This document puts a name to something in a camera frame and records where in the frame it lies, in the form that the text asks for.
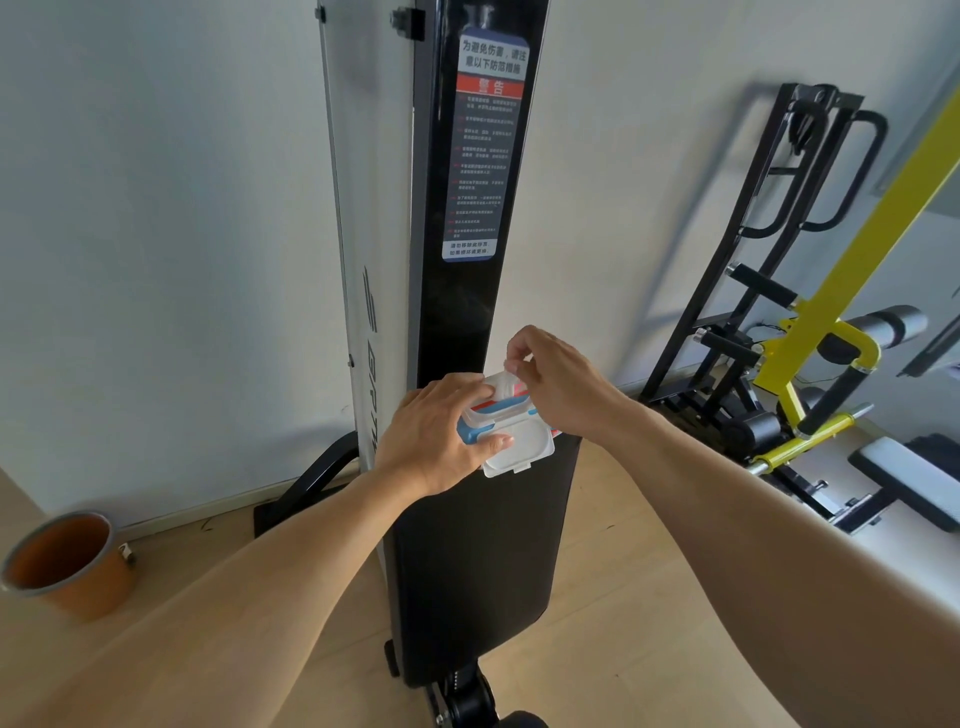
red stripe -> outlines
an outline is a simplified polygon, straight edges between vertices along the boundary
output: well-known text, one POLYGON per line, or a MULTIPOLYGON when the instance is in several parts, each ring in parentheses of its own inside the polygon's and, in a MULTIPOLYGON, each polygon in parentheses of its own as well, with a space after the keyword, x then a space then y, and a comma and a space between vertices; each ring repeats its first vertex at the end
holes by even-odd
POLYGON ((465 93, 478 93, 483 96, 502 96, 506 99, 523 98, 523 82, 503 81, 484 76, 457 74, 457 90, 465 93))

wooden floor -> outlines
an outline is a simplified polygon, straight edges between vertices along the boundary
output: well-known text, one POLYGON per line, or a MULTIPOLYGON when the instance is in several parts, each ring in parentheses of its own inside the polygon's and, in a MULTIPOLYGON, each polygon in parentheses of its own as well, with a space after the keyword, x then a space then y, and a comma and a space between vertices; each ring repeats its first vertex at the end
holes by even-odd
MULTIPOLYGON (((4 595, 0 722, 251 537, 244 509, 137 542, 137 589, 120 611, 92 624, 69 624, 41 604, 4 595)), ((275 726, 430 725, 421 694, 387 672, 389 637, 386 588, 373 556, 275 726)), ((522 708, 553 728, 795 725, 737 652, 632 481, 586 443, 550 607, 481 665, 502 716, 522 708)))

padded seat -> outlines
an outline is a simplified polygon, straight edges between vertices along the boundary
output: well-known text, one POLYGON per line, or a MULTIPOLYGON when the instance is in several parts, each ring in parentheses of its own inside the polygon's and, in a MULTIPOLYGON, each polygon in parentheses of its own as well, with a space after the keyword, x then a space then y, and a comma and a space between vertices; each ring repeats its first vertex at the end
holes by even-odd
POLYGON ((896 440, 881 437, 860 448, 850 464, 945 531, 960 529, 960 481, 896 440))

forearm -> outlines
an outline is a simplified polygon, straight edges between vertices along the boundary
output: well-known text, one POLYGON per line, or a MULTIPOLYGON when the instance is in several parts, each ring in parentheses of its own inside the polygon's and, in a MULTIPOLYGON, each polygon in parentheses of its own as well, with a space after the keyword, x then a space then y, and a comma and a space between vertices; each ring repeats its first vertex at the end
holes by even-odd
POLYGON ((407 480, 366 473, 267 532, 123 633, 21 724, 268 725, 348 583, 418 495, 407 480))
POLYGON ((949 684, 960 671, 953 613, 656 413, 623 399, 606 420, 594 439, 630 473, 741 652, 798 721, 960 722, 949 684))

bucket rim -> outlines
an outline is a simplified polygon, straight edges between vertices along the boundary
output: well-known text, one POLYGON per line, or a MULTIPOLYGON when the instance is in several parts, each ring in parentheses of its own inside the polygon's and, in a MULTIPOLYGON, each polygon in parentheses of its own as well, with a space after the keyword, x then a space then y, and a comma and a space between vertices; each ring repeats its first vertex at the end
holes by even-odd
POLYGON ((107 516, 107 514, 103 513, 102 511, 95 511, 95 510, 70 511, 69 513, 60 514, 59 516, 56 516, 50 519, 50 521, 43 522, 39 526, 34 528, 26 536, 24 536, 22 539, 20 539, 16 543, 16 546, 14 546, 10 550, 10 553, 8 553, 7 556, 4 558, 3 567, 0 568, 0 589, 2 589, 4 592, 10 592, 11 594, 15 594, 19 596, 41 596, 41 595, 49 594, 50 592, 56 589, 61 589, 67 584, 70 584, 71 582, 76 581, 84 574, 93 570, 93 568, 100 563, 100 561, 104 558, 104 556, 110 553, 110 551, 113 549, 113 542, 116 540, 116 534, 117 534, 117 529, 116 529, 116 526, 113 525, 113 521, 111 521, 107 516), (54 582, 53 584, 48 584, 45 587, 37 587, 36 589, 24 589, 23 587, 19 587, 16 584, 12 584, 10 581, 7 580, 7 572, 10 570, 13 560, 16 558, 17 554, 30 541, 32 541, 36 536, 40 535, 44 531, 52 528, 54 525, 63 521, 75 519, 78 516, 93 516, 95 518, 98 518, 107 524, 107 529, 108 529, 107 540, 104 542, 103 547, 97 552, 96 556, 94 556, 84 565, 82 569, 75 571, 74 573, 67 576, 65 579, 61 579, 60 581, 54 582))

